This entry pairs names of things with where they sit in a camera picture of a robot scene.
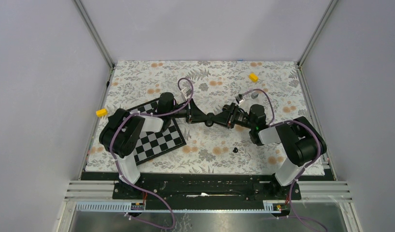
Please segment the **black earbud charging case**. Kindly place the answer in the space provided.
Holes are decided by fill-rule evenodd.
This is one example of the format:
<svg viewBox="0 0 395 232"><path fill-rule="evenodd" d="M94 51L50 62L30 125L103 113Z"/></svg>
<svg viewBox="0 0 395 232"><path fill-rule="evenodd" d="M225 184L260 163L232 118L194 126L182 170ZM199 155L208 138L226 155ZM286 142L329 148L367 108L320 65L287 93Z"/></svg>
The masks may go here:
<svg viewBox="0 0 395 232"><path fill-rule="evenodd" d="M208 116L204 122L206 127L211 127L213 126L214 122L212 120L212 116Z"/></svg>

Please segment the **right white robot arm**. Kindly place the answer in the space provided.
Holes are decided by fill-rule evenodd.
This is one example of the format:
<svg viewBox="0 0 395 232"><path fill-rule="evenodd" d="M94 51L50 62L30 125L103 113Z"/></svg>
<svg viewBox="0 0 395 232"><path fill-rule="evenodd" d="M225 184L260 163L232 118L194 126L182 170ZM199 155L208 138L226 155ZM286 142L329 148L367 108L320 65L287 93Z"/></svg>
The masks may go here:
<svg viewBox="0 0 395 232"><path fill-rule="evenodd" d="M254 104L249 112L243 112L234 103L224 105L218 114L208 114L207 126L217 124L226 128L239 125L249 128L249 136L257 146L280 143L286 153L286 160L273 175L270 193L282 199L289 192L289 185L297 180L306 166L326 152L326 143L305 117L270 126L266 123L265 109Z"/></svg>

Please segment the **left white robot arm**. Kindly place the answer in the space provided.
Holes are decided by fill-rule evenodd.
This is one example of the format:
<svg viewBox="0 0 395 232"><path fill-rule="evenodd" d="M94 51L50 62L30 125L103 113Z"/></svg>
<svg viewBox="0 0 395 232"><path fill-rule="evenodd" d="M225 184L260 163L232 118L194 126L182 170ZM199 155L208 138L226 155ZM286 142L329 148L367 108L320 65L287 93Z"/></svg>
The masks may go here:
<svg viewBox="0 0 395 232"><path fill-rule="evenodd" d="M150 160L185 144L175 122L176 118L185 118L187 123L210 120L193 99L177 104L174 95L169 92L139 108L119 108L108 117L99 142L112 154L119 178L126 183L124 193L130 198L136 199L142 194L143 187L137 182L141 175L137 165L141 161Z"/></svg>

